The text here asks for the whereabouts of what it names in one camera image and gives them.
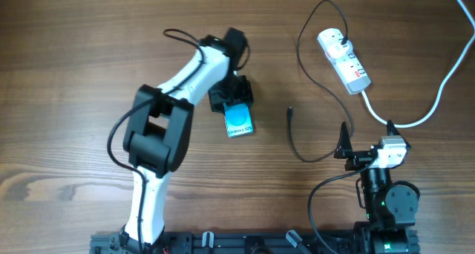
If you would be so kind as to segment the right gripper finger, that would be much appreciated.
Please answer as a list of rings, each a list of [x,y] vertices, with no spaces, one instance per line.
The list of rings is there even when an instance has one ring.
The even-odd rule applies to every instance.
[[[388,136],[400,136],[400,137],[403,139],[403,141],[405,142],[405,144],[406,144],[406,149],[407,149],[407,150],[411,150],[411,145],[410,145],[409,142],[407,142],[406,139],[404,139],[404,137],[399,133],[399,131],[397,130],[395,124],[394,124],[391,120],[388,120],[388,121],[387,121],[386,128],[387,128],[387,135],[388,135]]]
[[[353,147],[350,142],[350,133],[347,128],[347,124],[343,122],[341,124],[340,135],[337,146],[335,147],[334,158],[346,159],[353,155]]]

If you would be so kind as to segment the Galaxy S25 smartphone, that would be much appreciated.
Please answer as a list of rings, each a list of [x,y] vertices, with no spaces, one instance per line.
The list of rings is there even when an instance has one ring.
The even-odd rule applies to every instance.
[[[249,106],[246,103],[224,105],[228,137],[239,137],[254,131]]]

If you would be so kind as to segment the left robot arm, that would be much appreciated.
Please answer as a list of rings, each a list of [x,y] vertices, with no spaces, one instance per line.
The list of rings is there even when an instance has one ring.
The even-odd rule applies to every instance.
[[[141,86],[132,109],[118,121],[127,124],[122,144],[128,153],[125,168],[134,174],[131,215],[119,232],[121,248],[130,253],[158,253],[164,247],[167,188],[186,156],[194,108],[202,98],[208,97],[211,110],[227,120],[242,116],[237,128],[226,128],[229,136],[253,129],[252,88],[237,74],[243,68],[242,55],[250,52],[244,33],[229,28],[222,39],[184,33],[180,41],[196,49],[189,63],[157,87]]]

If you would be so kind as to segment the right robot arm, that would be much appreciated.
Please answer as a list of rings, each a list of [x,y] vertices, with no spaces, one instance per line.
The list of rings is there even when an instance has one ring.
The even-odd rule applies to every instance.
[[[366,222],[354,225],[355,253],[420,253],[416,224],[420,191],[407,181],[393,181],[390,171],[404,163],[411,150],[392,122],[387,135],[367,151],[355,151],[347,125],[341,124],[334,158],[345,159],[345,169],[360,175],[356,188],[359,206],[367,213]]]

